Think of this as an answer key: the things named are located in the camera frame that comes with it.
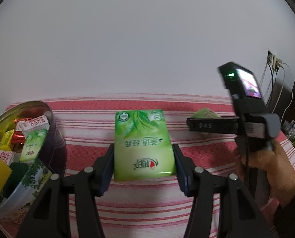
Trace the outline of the right hand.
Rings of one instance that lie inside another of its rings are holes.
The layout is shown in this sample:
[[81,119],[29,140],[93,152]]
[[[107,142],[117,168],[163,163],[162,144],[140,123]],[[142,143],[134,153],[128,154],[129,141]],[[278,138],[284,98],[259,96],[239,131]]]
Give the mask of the right hand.
[[257,151],[249,155],[249,161],[241,155],[239,149],[234,149],[236,171],[241,179],[246,172],[245,165],[265,171],[270,185],[270,196],[284,207],[295,196],[295,170],[281,144],[272,141],[273,149]]

